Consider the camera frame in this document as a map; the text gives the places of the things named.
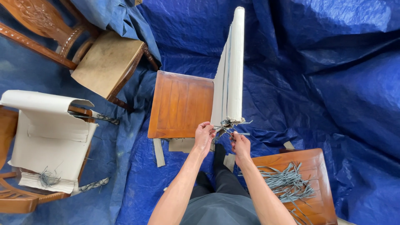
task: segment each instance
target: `forearm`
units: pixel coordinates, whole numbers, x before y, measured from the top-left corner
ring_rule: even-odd
[[[179,224],[193,190],[202,159],[200,153],[191,151],[178,175],[161,196],[148,224]]]
[[[262,225],[296,225],[288,210],[265,183],[251,159],[240,168]]]

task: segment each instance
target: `gray shirt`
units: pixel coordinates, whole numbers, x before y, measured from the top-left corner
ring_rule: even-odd
[[[181,225],[260,224],[253,202],[241,195],[211,193],[189,201]]]

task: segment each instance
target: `wooden seat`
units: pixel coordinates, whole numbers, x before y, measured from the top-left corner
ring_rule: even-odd
[[[212,79],[157,72],[148,138],[194,137],[197,126],[211,120]]]
[[[268,155],[252,158],[256,166],[268,166],[283,171],[290,162],[302,163],[300,174],[304,180],[309,180],[315,193],[313,198],[296,200],[295,203],[299,209],[310,219],[314,225],[337,224],[337,217],[332,200],[328,174],[324,161],[322,149],[293,150],[282,149],[281,154]],[[271,169],[260,168],[267,172],[273,172]],[[285,207],[293,210],[296,207],[293,203],[284,203]],[[303,221],[308,220],[296,208],[296,215]]]
[[[92,116],[92,111],[70,106],[69,111],[80,113],[87,117]],[[84,119],[86,122],[94,123],[93,119]],[[16,134],[18,123],[18,112],[4,109],[0,106],[0,170],[6,163],[7,153],[10,144]],[[78,180],[82,175],[87,157],[89,156],[90,147],[86,152],[86,157],[82,163]],[[64,192],[51,192],[31,188],[32,192],[23,191],[9,185],[6,179],[14,179],[20,170],[16,172],[0,173],[0,213],[30,213],[36,209],[36,206],[41,203],[54,201],[69,197],[70,194]]]
[[[146,56],[154,70],[158,70],[147,45],[140,40],[123,38],[113,31],[100,35],[98,29],[69,0],[60,1],[79,21],[76,26],[67,26],[60,13],[47,0],[0,0],[0,4],[30,31],[57,41],[59,47],[56,52],[3,23],[0,23],[0,35],[70,70],[76,69],[72,77],[78,83],[108,101],[133,111],[133,107],[116,96],[133,75],[142,55]],[[72,45],[85,31],[90,33],[91,38],[79,47],[72,60],[67,59]]]

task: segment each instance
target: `person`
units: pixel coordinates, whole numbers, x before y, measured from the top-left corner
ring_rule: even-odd
[[[293,217],[265,183],[250,157],[250,141],[236,131],[231,135],[232,152],[240,167],[250,195],[236,176],[224,166],[225,149],[216,145],[214,174],[216,190],[200,165],[215,137],[210,122],[199,124],[194,146],[181,170],[161,196],[148,224],[262,224],[296,225]]]

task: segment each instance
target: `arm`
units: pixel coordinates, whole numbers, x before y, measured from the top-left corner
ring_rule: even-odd
[[[158,201],[148,224],[180,223],[188,206],[200,165],[210,151],[211,141],[215,137],[213,127],[210,122],[198,126],[192,150],[178,175]]]
[[[293,217],[265,183],[250,157],[250,141],[236,131],[233,133],[232,151],[243,173],[254,208],[262,225],[296,225]]]

